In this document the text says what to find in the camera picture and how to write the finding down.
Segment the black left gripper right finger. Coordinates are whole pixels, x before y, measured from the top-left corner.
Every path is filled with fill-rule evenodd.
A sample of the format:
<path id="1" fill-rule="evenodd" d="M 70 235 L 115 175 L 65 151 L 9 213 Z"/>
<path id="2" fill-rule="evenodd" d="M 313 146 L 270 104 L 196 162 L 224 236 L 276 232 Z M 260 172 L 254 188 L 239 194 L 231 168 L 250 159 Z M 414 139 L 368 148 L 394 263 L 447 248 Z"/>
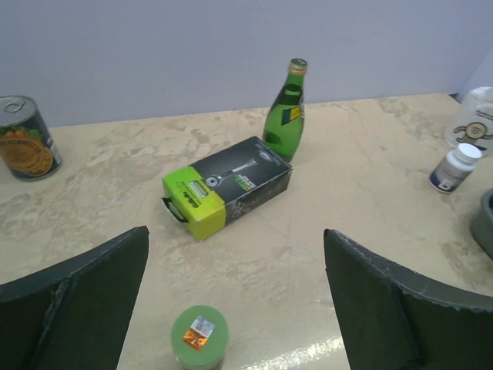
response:
<path id="1" fill-rule="evenodd" d="M 492 298 L 324 231 L 327 280 L 352 369 L 490 369 Z"/>

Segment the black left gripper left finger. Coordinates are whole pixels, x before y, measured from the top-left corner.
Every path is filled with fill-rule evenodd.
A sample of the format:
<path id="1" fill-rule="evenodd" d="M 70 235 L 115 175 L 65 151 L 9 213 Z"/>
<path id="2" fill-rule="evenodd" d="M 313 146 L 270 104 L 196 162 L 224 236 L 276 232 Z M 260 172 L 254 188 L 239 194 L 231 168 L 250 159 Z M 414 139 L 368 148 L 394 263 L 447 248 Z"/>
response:
<path id="1" fill-rule="evenodd" d="M 131 230 L 1 286 L 3 369 L 115 369 L 149 254 Z"/>

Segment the green pill bottle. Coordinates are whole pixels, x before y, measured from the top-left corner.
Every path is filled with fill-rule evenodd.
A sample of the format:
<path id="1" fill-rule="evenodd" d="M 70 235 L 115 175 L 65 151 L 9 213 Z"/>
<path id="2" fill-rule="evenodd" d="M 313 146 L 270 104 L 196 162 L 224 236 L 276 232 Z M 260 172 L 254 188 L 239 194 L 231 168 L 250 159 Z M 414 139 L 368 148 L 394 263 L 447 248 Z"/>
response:
<path id="1" fill-rule="evenodd" d="M 208 305 L 187 308 L 173 323 L 171 345 L 180 369 L 218 369 L 228 344 L 226 319 Z"/>

